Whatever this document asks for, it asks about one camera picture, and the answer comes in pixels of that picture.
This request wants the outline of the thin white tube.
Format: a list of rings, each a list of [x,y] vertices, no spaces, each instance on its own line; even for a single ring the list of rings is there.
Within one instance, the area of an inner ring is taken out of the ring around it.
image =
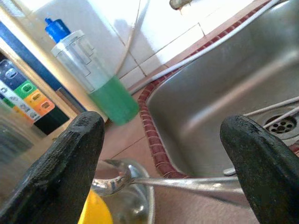
[[[130,25],[128,40],[127,43],[124,45],[125,46],[124,52],[122,53],[120,62],[118,63],[115,69],[116,75],[119,75],[121,73],[121,69],[125,64],[128,54],[130,53],[130,48],[135,38],[135,32],[141,27],[143,23],[144,17],[147,13],[149,3],[150,0],[139,0],[136,17],[134,22]]]

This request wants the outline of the beige water purifier blue stripe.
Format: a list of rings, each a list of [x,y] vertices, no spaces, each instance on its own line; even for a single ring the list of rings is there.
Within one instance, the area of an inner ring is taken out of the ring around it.
[[[16,125],[25,137],[35,134],[43,138],[61,131],[85,111],[98,112],[107,121],[74,78],[69,88],[52,74],[61,65],[50,62],[54,68],[48,69],[37,58],[41,54],[45,60],[52,59],[30,38],[12,11],[24,16],[12,1],[0,0],[0,108],[5,109],[6,124]]]

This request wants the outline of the yellow plastic cup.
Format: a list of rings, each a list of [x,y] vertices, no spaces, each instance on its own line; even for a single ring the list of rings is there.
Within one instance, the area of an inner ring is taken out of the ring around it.
[[[113,224],[112,215],[103,199],[90,190],[78,224]]]

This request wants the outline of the blue cap green liquid bottle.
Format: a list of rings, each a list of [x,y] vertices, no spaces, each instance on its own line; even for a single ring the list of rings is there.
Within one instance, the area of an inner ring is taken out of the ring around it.
[[[45,18],[45,31],[56,45],[54,57],[84,88],[90,99],[117,125],[131,121],[139,106],[91,45],[82,30],[71,32],[61,19]]]

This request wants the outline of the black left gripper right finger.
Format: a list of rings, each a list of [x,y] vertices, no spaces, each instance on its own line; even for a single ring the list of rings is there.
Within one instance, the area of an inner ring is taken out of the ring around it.
[[[255,121],[229,116],[220,139],[260,224],[299,224],[299,157]]]

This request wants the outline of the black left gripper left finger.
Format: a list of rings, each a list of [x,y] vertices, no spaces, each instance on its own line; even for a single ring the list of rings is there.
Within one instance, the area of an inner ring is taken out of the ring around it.
[[[0,224],[77,224],[104,137],[97,112],[78,115],[28,169],[0,209]]]

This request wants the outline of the grey wall tap spout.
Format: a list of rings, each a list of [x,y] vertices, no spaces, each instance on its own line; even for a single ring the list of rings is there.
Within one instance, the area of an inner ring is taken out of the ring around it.
[[[170,0],[169,4],[172,9],[179,10],[192,1],[193,0]]]

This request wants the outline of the stainless steel bowl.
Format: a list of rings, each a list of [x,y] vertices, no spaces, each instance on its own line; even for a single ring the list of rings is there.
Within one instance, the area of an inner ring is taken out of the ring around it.
[[[113,224],[154,224],[154,188],[142,184],[132,184],[113,195],[101,195],[98,180],[105,170],[110,171],[111,168],[105,161],[99,161],[91,189],[106,203]]]

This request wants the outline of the steel spoon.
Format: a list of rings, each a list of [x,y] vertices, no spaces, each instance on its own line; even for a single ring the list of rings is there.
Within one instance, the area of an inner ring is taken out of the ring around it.
[[[245,200],[237,177],[220,178],[152,178],[133,177],[129,165],[120,160],[104,160],[101,163],[104,177],[98,179],[106,195],[112,195],[130,184],[168,187],[189,191],[207,197],[239,203]]]

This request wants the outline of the stainless steel sink basin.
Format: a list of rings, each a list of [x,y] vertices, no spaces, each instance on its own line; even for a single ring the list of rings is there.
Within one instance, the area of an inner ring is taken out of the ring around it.
[[[222,121],[247,114],[260,125],[299,103],[299,0],[282,1],[215,43],[147,98],[158,133],[151,151],[165,177],[220,177],[233,164],[222,146]]]

